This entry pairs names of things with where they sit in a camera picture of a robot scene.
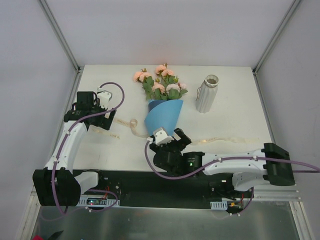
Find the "pink flower bouquet blue wrap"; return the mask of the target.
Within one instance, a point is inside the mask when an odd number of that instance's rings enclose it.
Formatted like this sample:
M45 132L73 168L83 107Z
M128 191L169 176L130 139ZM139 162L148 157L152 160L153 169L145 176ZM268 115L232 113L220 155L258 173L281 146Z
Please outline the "pink flower bouquet blue wrap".
M162 128L172 135L183 107L182 97L188 93L187 85L166 63L155 67L154 75L142 68L134 73L133 81L141 84L147 100L144 119L147 133L152 135Z

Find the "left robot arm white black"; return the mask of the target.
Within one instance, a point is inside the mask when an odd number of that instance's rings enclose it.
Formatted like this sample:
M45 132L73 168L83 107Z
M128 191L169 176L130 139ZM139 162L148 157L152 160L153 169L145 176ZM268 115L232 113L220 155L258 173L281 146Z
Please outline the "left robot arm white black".
M43 169L36 169L32 180L42 206L75 207L80 196L92 191L99 195L105 191L106 183L96 171L84 171L74 176L74 162L82 139L91 126L109 130L115 110L105 117L112 93L79 91L76 101L63 118L63 131L58 144Z

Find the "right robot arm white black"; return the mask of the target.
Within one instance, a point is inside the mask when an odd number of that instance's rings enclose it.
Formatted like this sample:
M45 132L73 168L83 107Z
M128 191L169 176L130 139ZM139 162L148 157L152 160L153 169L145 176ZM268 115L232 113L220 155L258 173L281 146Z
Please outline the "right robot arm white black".
M147 161L152 171L160 168L167 172L167 175L158 174L164 179L230 174L231 181L225 184L225 192L233 198L259 185L286 187L296 183L289 153L272 142L264 143L262 149L230 155L202 151L182 153L192 141L180 128L175 129L175 133L179 139L161 127L147 138L144 147L155 153L153 160Z

